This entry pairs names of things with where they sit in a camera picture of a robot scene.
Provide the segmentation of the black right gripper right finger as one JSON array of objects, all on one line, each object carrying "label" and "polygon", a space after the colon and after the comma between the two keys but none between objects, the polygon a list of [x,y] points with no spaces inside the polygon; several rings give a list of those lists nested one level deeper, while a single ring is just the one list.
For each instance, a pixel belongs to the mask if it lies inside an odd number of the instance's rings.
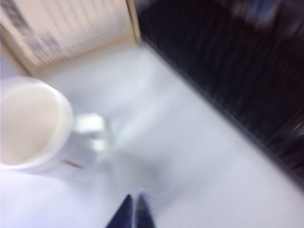
[{"label": "black right gripper right finger", "polygon": [[149,196],[145,189],[139,189],[135,204],[135,227],[156,228],[150,209]]}]

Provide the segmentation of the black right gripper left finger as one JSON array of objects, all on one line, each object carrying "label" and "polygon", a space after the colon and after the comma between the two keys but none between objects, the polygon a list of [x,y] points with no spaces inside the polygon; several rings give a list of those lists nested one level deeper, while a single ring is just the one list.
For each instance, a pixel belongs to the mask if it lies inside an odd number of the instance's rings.
[{"label": "black right gripper left finger", "polygon": [[132,228],[133,198],[128,194],[112,216],[106,228]]}]

